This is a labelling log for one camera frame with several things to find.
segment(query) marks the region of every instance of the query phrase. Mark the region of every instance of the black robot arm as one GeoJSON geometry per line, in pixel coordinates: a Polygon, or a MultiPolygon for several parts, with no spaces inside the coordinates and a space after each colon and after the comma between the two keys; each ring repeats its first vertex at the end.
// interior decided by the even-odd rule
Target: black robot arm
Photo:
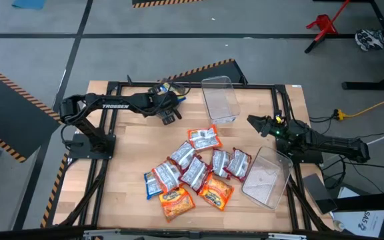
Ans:
{"type": "Polygon", "coordinates": [[[256,117],[253,115],[249,115],[247,120],[262,137],[270,134],[280,139],[284,147],[282,150],[292,155],[306,151],[320,151],[343,155],[358,163],[365,163],[370,159],[367,144],[359,138],[325,136],[299,120],[286,122],[281,119],[272,119],[269,116],[256,117]]]}
{"type": "MultiPolygon", "coordinates": [[[[179,105],[176,94],[168,91],[164,94],[136,93],[132,96],[74,95],[64,99],[60,106],[60,119],[66,125],[76,126],[87,138],[91,145],[91,151],[104,153],[109,146],[108,139],[102,129],[96,128],[87,120],[87,116],[97,109],[130,110],[140,113],[144,117],[159,116],[164,125],[175,121],[175,116],[181,119],[177,110],[179,105]]],[[[66,145],[77,144],[72,141],[64,142],[66,145]]]]}

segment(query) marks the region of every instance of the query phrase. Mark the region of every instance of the clear plastic container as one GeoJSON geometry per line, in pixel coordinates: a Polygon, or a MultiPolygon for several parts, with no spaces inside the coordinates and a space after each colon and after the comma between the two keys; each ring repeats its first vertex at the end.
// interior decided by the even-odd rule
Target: clear plastic container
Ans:
{"type": "Polygon", "coordinates": [[[293,162],[284,154],[261,147],[242,191],[254,202],[276,209],[290,177],[293,162]]]}
{"type": "Polygon", "coordinates": [[[212,77],[201,82],[205,106],[212,124],[233,122],[240,109],[230,78],[212,77]]]}

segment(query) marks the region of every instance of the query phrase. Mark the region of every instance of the striped tape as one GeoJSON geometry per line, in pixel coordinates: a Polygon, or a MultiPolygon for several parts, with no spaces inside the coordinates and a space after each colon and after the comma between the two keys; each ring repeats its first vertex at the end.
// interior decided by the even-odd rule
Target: striped tape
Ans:
{"type": "Polygon", "coordinates": [[[0,139],[0,147],[2,147],[6,152],[8,152],[11,156],[13,156],[16,160],[18,160],[20,163],[24,162],[26,160],[26,157],[20,155],[20,153],[16,152],[16,150],[12,149],[6,142],[4,142],[2,139],[0,139]]]}
{"type": "Polygon", "coordinates": [[[180,74],[177,74],[177,75],[174,75],[174,76],[170,76],[170,77],[168,77],[168,80],[174,80],[176,78],[188,76],[190,74],[198,73],[200,71],[204,71],[204,70],[210,69],[212,67],[217,67],[219,65],[223,65],[223,64],[226,64],[226,63],[232,63],[234,61],[235,61],[234,59],[226,59],[224,61],[219,61],[219,62],[216,62],[216,63],[213,63],[213,64],[208,64],[206,66],[198,67],[196,69],[192,69],[192,70],[186,71],[184,73],[180,73],[180,74]]]}
{"type": "Polygon", "coordinates": [[[48,116],[52,117],[54,120],[58,121],[59,124],[62,124],[60,121],[60,116],[58,113],[54,112],[50,107],[46,106],[44,103],[40,102],[40,100],[34,98],[32,95],[28,94],[24,89],[19,87],[17,84],[12,82],[6,76],[0,73],[0,81],[6,84],[6,86],[10,87],[13,91],[15,91],[20,96],[26,98],[29,102],[37,106],[44,113],[48,114],[48,116]]]}
{"type": "Polygon", "coordinates": [[[61,186],[60,185],[60,181],[61,181],[61,177],[63,175],[63,170],[67,167],[67,158],[68,158],[68,156],[69,156],[69,152],[66,152],[63,155],[63,158],[61,160],[59,171],[57,172],[56,180],[54,181],[53,188],[51,189],[51,192],[50,192],[50,197],[48,198],[47,206],[45,207],[44,216],[43,216],[43,218],[41,220],[41,225],[40,225],[41,228],[45,228],[47,226],[47,224],[48,224],[48,218],[49,218],[49,215],[50,215],[50,211],[53,208],[54,198],[55,198],[55,196],[57,194],[57,190],[61,186]]]}
{"type": "Polygon", "coordinates": [[[162,5],[172,5],[178,3],[193,3],[202,0],[160,0],[160,1],[149,1],[147,3],[136,3],[133,4],[133,8],[141,7],[153,7],[153,6],[162,6],[162,5]]]}

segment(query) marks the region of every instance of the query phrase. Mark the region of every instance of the concrete floor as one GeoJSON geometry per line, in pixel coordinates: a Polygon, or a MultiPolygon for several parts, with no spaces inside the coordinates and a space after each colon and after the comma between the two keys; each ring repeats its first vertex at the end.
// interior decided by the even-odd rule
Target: concrete floor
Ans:
{"type": "MultiPolygon", "coordinates": [[[[384,14],[384,0],[378,1],[384,14]]],[[[86,0],[48,0],[41,11],[15,9],[0,0],[0,33],[76,33],[86,0]]],[[[130,1],[95,1],[85,33],[316,33],[306,24],[333,15],[340,3],[312,0],[206,0],[146,9],[130,1]]],[[[354,3],[336,21],[342,33],[380,28],[370,5],[354,3]]],[[[384,100],[384,91],[344,91],[343,81],[384,78],[384,50],[362,52],[352,39],[328,39],[311,54],[306,39],[83,39],[65,96],[84,94],[90,80],[153,81],[194,67],[235,58],[252,83],[302,85],[310,116],[340,108],[355,113],[384,100]]],[[[52,105],[73,39],[0,39],[0,72],[42,102],[52,105]]],[[[314,124],[324,131],[326,124],[314,124]]],[[[328,135],[355,137],[384,132],[384,106],[362,117],[332,122],[328,135]]],[[[66,138],[72,131],[67,131],[66,138]]],[[[25,228],[39,227],[65,152],[59,132],[51,138],[25,228]]],[[[384,141],[370,146],[371,163],[384,165],[384,141]]],[[[11,228],[35,158],[19,164],[0,157],[0,231],[11,228]]],[[[384,169],[358,167],[384,191],[384,169]]],[[[341,171],[336,166],[327,175],[341,171]]],[[[369,193],[378,190],[348,166],[345,182],[369,193]]]]}

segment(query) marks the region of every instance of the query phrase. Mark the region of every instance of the orange noodle package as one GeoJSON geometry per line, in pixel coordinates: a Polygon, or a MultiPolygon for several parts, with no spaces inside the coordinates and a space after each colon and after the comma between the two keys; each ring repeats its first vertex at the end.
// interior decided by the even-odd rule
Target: orange noodle package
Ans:
{"type": "Polygon", "coordinates": [[[223,146],[217,136],[217,129],[214,124],[209,129],[188,130],[187,135],[192,147],[198,151],[223,146]]]}
{"type": "Polygon", "coordinates": [[[223,170],[238,178],[240,182],[244,182],[248,166],[250,166],[250,162],[250,155],[239,149],[233,148],[233,153],[231,154],[231,162],[227,167],[224,167],[223,170]]]}
{"type": "Polygon", "coordinates": [[[184,142],[178,150],[176,150],[170,157],[167,159],[173,160],[177,166],[180,168],[181,172],[184,173],[186,168],[191,164],[193,155],[196,150],[188,142],[184,142]]]}
{"type": "Polygon", "coordinates": [[[160,194],[159,200],[167,222],[195,207],[192,197],[182,187],[167,194],[160,194]]]}
{"type": "Polygon", "coordinates": [[[221,180],[214,178],[214,174],[210,173],[205,181],[199,195],[211,205],[219,210],[224,211],[227,202],[232,197],[233,187],[221,180]]]}
{"type": "Polygon", "coordinates": [[[224,167],[227,167],[229,165],[231,155],[222,150],[213,150],[213,158],[211,159],[211,171],[214,172],[219,177],[230,179],[231,175],[228,174],[225,170],[223,170],[224,167]]]}
{"type": "Polygon", "coordinates": [[[204,181],[210,172],[210,166],[200,159],[201,156],[194,155],[186,172],[180,177],[180,181],[188,184],[197,194],[201,190],[204,181]]]}
{"type": "Polygon", "coordinates": [[[158,184],[164,194],[181,186],[179,181],[181,173],[170,160],[166,160],[152,169],[152,173],[158,180],[158,184]]]}

